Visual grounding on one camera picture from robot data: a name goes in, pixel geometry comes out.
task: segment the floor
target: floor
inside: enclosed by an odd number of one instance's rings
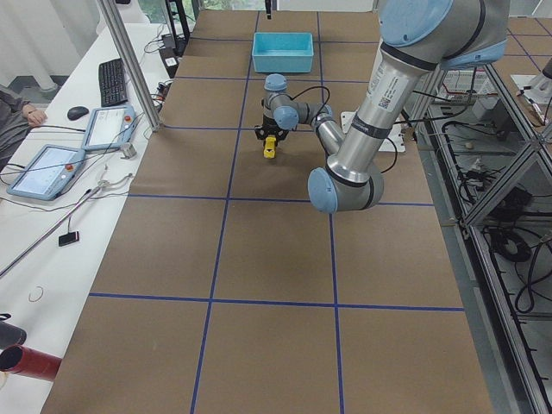
[[[375,16],[202,12],[43,413],[494,412],[415,143],[379,205],[315,211],[316,137],[254,136],[256,31],[313,33],[291,94],[364,97]]]

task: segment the person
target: person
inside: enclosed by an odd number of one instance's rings
[[[47,119],[43,110],[0,85],[0,171],[32,128]]]

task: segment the black keyboard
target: black keyboard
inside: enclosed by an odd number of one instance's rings
[[[128,101],[121,58],[100,63],[97,68],[97,79],[102,95],[102,107],[115,106]]]

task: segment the black mouse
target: black mouse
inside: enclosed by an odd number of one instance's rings
[[[80,117],[85,116],[88,112],[90,111],[84,106],[73,106],[67,111],[67,117],[71,121],[76,121]]]

